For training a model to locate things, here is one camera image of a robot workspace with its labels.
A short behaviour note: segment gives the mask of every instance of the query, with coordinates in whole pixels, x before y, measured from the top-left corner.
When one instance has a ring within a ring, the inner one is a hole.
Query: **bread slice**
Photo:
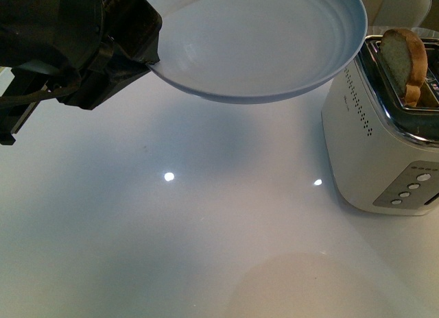
[[[416,106],[420,87],[427,76],[427,52],[422,40],[408,29],[390,29],[381,39],[380,50],[385,63],[409,106]]]

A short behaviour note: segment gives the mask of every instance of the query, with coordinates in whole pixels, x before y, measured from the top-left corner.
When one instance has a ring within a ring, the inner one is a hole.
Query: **toaster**
[[[439,204],[439,40],[421,38],[429,68],[420,104],[409,107],[381,57],[381,37],[366,37],[323,105],[333,179],[360,210],[425,215]]]

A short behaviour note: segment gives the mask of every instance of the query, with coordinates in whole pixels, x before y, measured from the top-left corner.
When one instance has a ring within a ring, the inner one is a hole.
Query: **white plate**
[[[262,103],[327,82],[367,30],[361,0],[148,0],[162,15],[153,72],[214,101]]]

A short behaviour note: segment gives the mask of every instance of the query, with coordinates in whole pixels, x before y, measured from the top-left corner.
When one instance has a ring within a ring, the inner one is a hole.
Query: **white countertop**
[[[344,204],[329,86],[234,106],[148,74],[41,103],[0,147],[1,317],[439,317],[439,210]]]

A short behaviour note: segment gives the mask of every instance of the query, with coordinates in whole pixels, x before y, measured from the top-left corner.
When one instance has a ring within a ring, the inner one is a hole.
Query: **toaster vent hole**
[[[351,73],[349,72],[349,69],[344,69],[344,76],[346,77],[346,81],[348,84],[348,88],[351,92],[352,96],[352,102],[355,105],[355,108],[357,109],[357,114],[359,116],[359,121],[363,123],[363,128],[367,132],[367,136],[372,136],[373,129],[369,126],[369,120],[366,118],[366,113],[363,111],[363,106],[361,104],[361,101],[358,97],[357,91],[355,90],[355,85],[352,81]]]

